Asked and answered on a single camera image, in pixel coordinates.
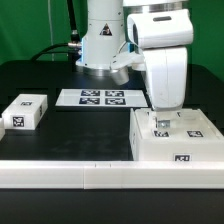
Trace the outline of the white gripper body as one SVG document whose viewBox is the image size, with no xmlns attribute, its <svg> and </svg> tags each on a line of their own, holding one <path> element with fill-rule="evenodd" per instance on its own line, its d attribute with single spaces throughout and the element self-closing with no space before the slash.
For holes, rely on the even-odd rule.
<svg viewBox="0 0 224 224">
<path fill-rule="evenodd" d="M 187 49 L 171 47 L 145 50 L 145 85 L 155 111 L 178 110 L 185 98 Z"/>
</svg>

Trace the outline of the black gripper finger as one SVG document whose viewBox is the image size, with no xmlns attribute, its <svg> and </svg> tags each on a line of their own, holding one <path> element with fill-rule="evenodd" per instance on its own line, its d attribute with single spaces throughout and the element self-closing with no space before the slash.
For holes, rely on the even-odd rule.
<svg viewBox="0 0 224 224">
<path fill-rule="evenodd" d="M 170 123 L 171 121 L 169 119 L 162 119 L 162 118 L 157 119 L 158 128 L 167 129 L 170 127 Z"/>
</svg>

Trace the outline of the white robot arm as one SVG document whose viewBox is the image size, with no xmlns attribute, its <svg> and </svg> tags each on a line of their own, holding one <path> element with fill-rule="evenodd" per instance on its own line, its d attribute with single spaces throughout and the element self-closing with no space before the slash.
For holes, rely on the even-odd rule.
<svg viewBox="0 0 224 224">
<path fill-rule="evenodd" d="M 87 0 L 87 33 L 77 65 L 91 75 L 109 74 L 122 85 L 127 68 L 143 70 L 152 113 L 149 121 L 169 128 L 182 108 L 187 49 L 193 42 L 188 0 Z"/>
</svg>

